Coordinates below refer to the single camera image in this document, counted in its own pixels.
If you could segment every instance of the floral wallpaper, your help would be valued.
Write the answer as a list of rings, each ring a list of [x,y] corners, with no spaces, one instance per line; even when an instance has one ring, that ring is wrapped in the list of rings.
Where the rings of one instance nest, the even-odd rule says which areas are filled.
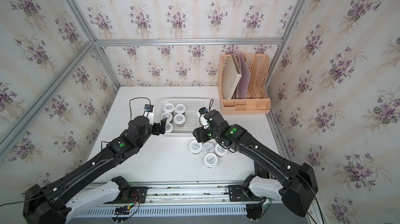
[[[400,219],[399,4],[308,0],[268,88],[328,223]]]
[[[22,101],[1,85],[4,110]],[[86,160],[113,103],[116,91],[92,55],[84,58],[42,109],[23,137],[0,162],[2,202],[23,200],[25,190],[46,185]],[[0,208],[0,222],[21,220],[20,207]]]
[[[83,45],[61,0],[0,0],[0,138]]]
[[[297,0],[76,1],[98,39],[280,37],[297,2]]]
[[[103,47],[123,86],[216,86],[220,54],[266,53],[276,45]]]

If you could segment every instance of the white jar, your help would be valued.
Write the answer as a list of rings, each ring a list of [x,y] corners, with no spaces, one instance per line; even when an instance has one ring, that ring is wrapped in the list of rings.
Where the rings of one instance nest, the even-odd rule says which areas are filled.
[[[165,123],[165,132],[166,133],[171,133],[173,130],[173,125],[170,122],[166,122]]]
[[[217,144],[215,145],[215,153],[219,157],[223,157],[228,153],[228,150],[226,148],[223,148],[221,145]]]
[[[209,142],[205,142],[205,143],[203,144],[202,152],[203,152],[204,154],[208,154],[208,153],[214,152],[214,144],[209,143]]]
[[[213,168],[218,164],[218,157],[214,153],[208,153],[204,157],[204,163],[207,167]]]
[[[173,115],[169,112],[164,112],[161,114],[161,120],[167,118],[167,122],[171,122],[173,120]]]
[[[174,116],[174,123],[178,126],[183,126],[186,121],[186,117],[182,114],[176,114]]]
[[[199,154],[202,148],[203,144],[201,142],[197,142],[197,140],[193,140],[189,145],[189,149],[193,154]]]
[[[177,106],[175,106],[175,110],[174,110],[174,112],[176,113],[176,114],[185,114],[185,112],[186,112],[186,107],[185,107],[185,105],[177,105]]]
[[[174,109],[175,107],[172,103],[167,103],[166,105],[164,105],[164,112],[172,113]]]

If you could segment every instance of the white plastic tray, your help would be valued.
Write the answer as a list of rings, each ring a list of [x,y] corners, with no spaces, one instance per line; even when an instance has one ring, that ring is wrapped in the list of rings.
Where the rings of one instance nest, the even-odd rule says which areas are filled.
[[[197,117],[197,112],[200,108],[206,107],[210,104],[211,99],[206,98],[164,98],[161,99],[160,104],[155,109],[154,112],[154,122],[159,122],[161,119],[161,114],[164,112],[164,105],[167,103],[172,103],[174,106],[178,104],[183,104],[186,107],[186,121],[182,127],[179,127],[172,120],[173,130],[170,133],[165,133],[165,137],[193,137],[193,130],[195,128],[201,127],[199,123],[199,118]]]

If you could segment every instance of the white table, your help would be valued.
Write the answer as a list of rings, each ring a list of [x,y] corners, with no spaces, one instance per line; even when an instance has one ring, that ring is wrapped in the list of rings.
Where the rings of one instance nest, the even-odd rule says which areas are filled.
[[[213,86],[121,87],[88,159],[100,152],[101,141],[109,142],[128,128],[130,118],[128,102],[135,97],[148,97],[154,107],[157,107],[163,98],[213,98],[212,108],[220,111],[218,89]],[[133,100],[132,118],[142,114],[143,107],[147,103],[146,99]],[[264,114],[223,115],[223,117],[229,124],[241,125],[262,144],[279,153]],[[94,182],[108,182],[118,176],[123,176],[128,182],[242,182],[249,174],[254,173],[253,160],[239,152],[229,152],[219,158],[214,168],[206,167],[203,153],[194,155],[189,151],[189,143],[194,139],[194,137],[152,135],[136,155],[107,171]]]

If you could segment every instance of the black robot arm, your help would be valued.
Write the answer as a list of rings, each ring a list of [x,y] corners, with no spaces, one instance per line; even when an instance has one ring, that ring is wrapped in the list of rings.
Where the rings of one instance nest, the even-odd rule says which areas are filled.
[[[312,167],[306,163],[300,166],[281,157],[257,141],[243,127],[229,125],[216,110],[206,113],[204,118],[208,127],[200,127],[193,132],[198,142],[215,139],[221,146],[250,157],[282,184],[279,194],[285,206],[301,217],[306,215],[314,194],[318,192]]]
[[[94,179],[123,163],[143,147],[152,135],[165,133],[166,118],[161,124],[149,124],[138,116],[128,123],[128,129],[107,143],[96,156],[59,180],[45,187],[35,185],[25,193],[23,216],[28,224],[63,224],[71,208],[66,203]]]

